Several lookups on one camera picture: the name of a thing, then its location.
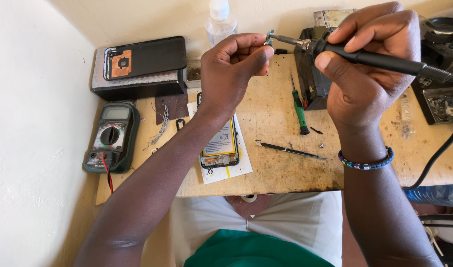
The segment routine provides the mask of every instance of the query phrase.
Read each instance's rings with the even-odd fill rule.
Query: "soldering iron handle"
[[[345,44],[343,43],[331,44],[324,39],[313,41],[317,41],[313,51],[315,57],[324,51],[332,51],[354,64],[364,64],[413,76],[418,76],[426,67],[426,64],[422,62],[369,52],[364,49],[360,49],[353,53],[347,53],[344,51]]]

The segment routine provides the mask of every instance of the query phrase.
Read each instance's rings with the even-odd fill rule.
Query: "paper sheet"
[[[190,118],[193,118],[195,113],[197,112],[197,103],[196,102],[188,103],[187,108],[188,108],[188,115],[190,116]],[[253,168],[251,167],[250,158],[248,157],[247,147],[245,145],[245,141],[243,140],[243,135],[241,134],[240,124],[238,123],[236,114],[233,117],[233,119],[235,120],[236,132],[238,132],[236,139],[238,141],[238,154],[240,156],[240,163],[236,166],[212,168],[210,171],[211,172],[210,174],[208,173],[208,169],[204,169],[204,168],[200,167],[200,169],[202,171],[202,177],[203,177],[204,184],[213,183],[216,181],[228,179],[228,178],[242,175],[245,173],[253,172]]]

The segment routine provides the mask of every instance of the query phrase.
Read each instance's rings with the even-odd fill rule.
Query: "blue container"
[[[404,192],[410,201],[416,203],[453,207],[453,184],[418,186]]]

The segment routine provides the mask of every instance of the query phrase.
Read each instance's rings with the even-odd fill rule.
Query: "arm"
[[[420,61],[417,15],[402,9],[391,2],[358,10],[329,41],[349,40],[347,52],[365,48]],[[360,164],[382,161],[386,149],[378,128],[381,115],[413,77],[354,65],[332,52],[320,54],[316,66],[334,82],[327,108],[344,158]],[[344,176],[350,228],[370,266],[442,266],[391,165],[369,171],[345,166]]]
[[[202,56],[198,112],[104,204],[78,252],[76,267],[139,266],[147,237],[202,149],[234,115],[251,76],[268,73],[274,50],[260,47],[265,39],[263,34],[230,36]]]

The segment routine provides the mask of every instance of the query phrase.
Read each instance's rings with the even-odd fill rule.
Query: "hand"
[[[269,72],[274,49],[262,46],[265,41],[265,34],[235,34],[203,54],[200,61],[202,104],[198,113],[211,114],[225,122],[233,117],[250,78]]]
[[[367,51],[420,61],[418,15],[398,2],[360,9],[346,17],[329,36],[330,43],[348,40],[344,50]],[[323,52],[315,65],[333,81],[327,110],[337,129],[373,126],[414,77],[379,68],[354,65],[334,52]]]

